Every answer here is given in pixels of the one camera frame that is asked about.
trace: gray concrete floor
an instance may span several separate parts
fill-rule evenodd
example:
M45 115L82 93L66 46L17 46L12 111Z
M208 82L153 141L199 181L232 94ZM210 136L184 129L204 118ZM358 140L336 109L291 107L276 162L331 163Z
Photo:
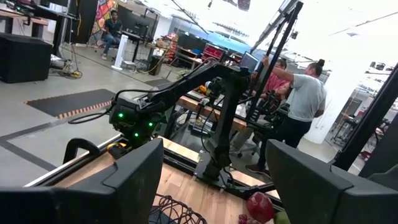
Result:
M15 34L30 35L30 27L23 28L14 22ZM52 34L44 32L45 40L52 40ZM64 45L62 54L69 58L69 46ZM132 57L134 46L129 44L125 59ZM147 58L148 50L140 47L137 58ZM165 78L174 81L180 68L163 65L161 73L151 76L146 73L134 73L130 70L115 71L111 69L111 61L101 59L101 50L87 47L75 47L78 68L83 77L69 80L50 76L43 82L6 84L0 82L0 186L22 186L45 174L51 168L62 164L67 142L71 138L80 137L95 144L106 141L117 134L108 124L107 118L70 125L50 115L25 105L23 102L51 96L59 96L83 91L105 88L113 92L121 89L150 89L144 82ZM126 93L126 97L134 97L140 93ZM328 144L312 144L303 139L299 149L322 161L329 161L336 151ZM256 156L244 155L236 158L234 166L246 172L243 167L256 161Z

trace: black floor mat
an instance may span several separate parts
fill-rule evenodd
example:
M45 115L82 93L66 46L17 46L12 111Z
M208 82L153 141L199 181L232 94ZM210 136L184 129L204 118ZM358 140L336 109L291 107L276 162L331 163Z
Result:
M166 83L170 83L170 81L168 81L167 79L164 79L164 78L145 82L145 84L150 85L150 86L159 86L159 85L163 85Z
M114 95L109 90L100 89L32 100L25 103L44 113L62 119L107 106L111 103Z

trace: black speaker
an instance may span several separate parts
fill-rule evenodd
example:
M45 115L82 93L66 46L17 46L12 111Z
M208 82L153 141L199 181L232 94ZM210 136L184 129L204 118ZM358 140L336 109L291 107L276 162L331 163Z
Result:
M152 56L150 58L150 63L149 63L149 74L151 75L157 75L160 72L160 68L162 67L163 61L159 62L161 60L161 56Z
M0 34L0 80L42 81L49 77L52 46L36 37Z

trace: person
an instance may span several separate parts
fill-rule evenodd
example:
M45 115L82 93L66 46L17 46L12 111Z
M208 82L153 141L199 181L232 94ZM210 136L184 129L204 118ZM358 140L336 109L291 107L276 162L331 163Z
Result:
M122 22L118 19L118 12L116 10L111 11L111 18L105 20L105 49L102 54L102 59L106 60L108 50L112 45L118 45L120 43L119 35L122 31Z
M278 59L275 63L275 67L285 70L287 68L287 63L285 59ZM256 77L257 72L253 72L252 80ZM268 81L260 95L260 98L265 99L267 97L267 92L271 90L275 90L275 93L279 100L284 100L287 97L287 93L289 92L290 82L288 80L284 80L279 78L275 73L271 73ZM268 123L264 119L258 119L257 123L260 125L264 125ZM230 145L230 153L237 154L240 152L243 144L250 138L251 134L254 132L253 128L246 128L245 130L239 132L235 138L233 139Z
M262 62L265 67L268 67L269 59L267 57L264 57ZM284 140L287 145L296 148L304 134L310 130L312 120L324 113L326 90L318 79L324 64L325 61L322 59L311 63L305 69L304 75L293 74L274 67L272 72L279 78L289 81L292 92L286 101L290 105L287 118L270 139ZM269 176L269 171L266 168L266 142L261 145L257 164L247 165L246 169Z

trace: metal pole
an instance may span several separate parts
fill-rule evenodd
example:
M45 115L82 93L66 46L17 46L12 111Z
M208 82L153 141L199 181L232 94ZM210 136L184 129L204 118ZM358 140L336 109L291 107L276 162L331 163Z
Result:
M350 139L330 164L348 170L398 97L398 64L355 127Z
M249 112L248 112L248 114L246 116L246 119L248 119L248 120L252 121L251 117L254 114L254 111L256 110L257 101L260 98L262 90L264 89L264 87L265 87L265 85L266 85L266 83L268 81L268 78L271 75L272 69L274 68L274 66L276 64L276 61L278 60L279 54L281 53L281 51L282 51L282 49L283 49L283 47L284 47L284 45L286 43L286 40L287 40L287 38L290 35L290 31L292 31L292 28L293 28L293 25L295 23L295 20L297 19L297 16L298 16L298 14L299 14L299 12L300 12L302 7L303 7L303 3L302 2L298 2L296 7L295 7L295 9L290 13L289 23L288 23L288 25L286 27L284 35L282 36L282 38L281 38L281 40L279 42L278 48L276 49L275 54L274 54L269 66L267 68L267 72L264 75L264 78L263 78L263 80L261 82L261 85L259 87L259 91L256 92L256 95L255 95L255 97L253 99L253 103L250 106Z
M283 28L285 22L287 22L287 21L288 21L288 20L285 19L282 23L279 24L279 26L278 26L278 28L277 28L277 30L276 30L275 36L274 36L274 38L272 38L272 41L271 41L270 44L269 44L269 48L268 48L268 51L267 51L267 53L266 53L267 57L271 54L272 48L274 48L274 44L275 44L275 42L276 42L276 39L278 38L278 35L280 34L280 32L281 32L281 30L282 30L282 28ZM257 69L257 77L256 77L256 78L253 80L253 82L251 83L250 90L249 90L249 94L248 94L249 96L251 96L251 94L252 94L252 92L253 92L253 90L254 90L254 87L256 86L256 83L259 81L259 79L260 79L260 74L261 74L263 68L264 68L264 66L262 65L262 63L260 63L260 66L259 66L259 68Z

